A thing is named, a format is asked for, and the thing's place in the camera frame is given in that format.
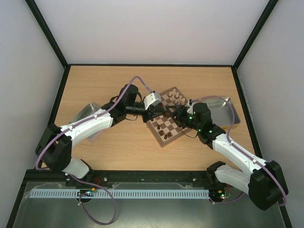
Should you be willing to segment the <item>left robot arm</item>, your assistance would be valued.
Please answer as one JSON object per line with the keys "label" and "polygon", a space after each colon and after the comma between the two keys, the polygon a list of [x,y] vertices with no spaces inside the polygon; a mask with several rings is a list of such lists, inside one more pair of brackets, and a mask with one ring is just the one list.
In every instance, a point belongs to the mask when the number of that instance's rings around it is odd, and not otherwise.
{"label": "left robot arm", "polygon": [[36,170],[41,170],[42,161],[51,171],[62,171],[78,179],[84,178],[90,171],[90,166],[83,160],[72,157],[72,148],[98,132],[115,126],[126,119],[128,114],[140,115],[144,123],[162,115],[166,110],[161,105],[161,96],[155,91],[141,98],[138,87],[126,84],[119,95],[114,96],[100,109],[91,115],[76,122],[56,126],[49,124],[37,147],[35,153],[37,160]]}

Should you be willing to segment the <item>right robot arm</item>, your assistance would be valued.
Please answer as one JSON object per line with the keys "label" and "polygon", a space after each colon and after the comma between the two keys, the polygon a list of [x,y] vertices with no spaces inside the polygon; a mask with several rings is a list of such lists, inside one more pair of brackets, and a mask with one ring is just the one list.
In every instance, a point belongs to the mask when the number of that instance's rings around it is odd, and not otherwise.
{"label": "right robot arm", "polygon": [[229,131],[213,123],[206,103],[196,103],[191,107],[170,105],[167,110],[179,127],[196,130],[204,145],[221,153],[238,167],[233,169],[223,162],[211,165],[207,169],[210,185],[231,185],[248,195],[261,210],[275,204],[282,207],[287,203],[288,187],[280,164],[259,158],[232,140]]}

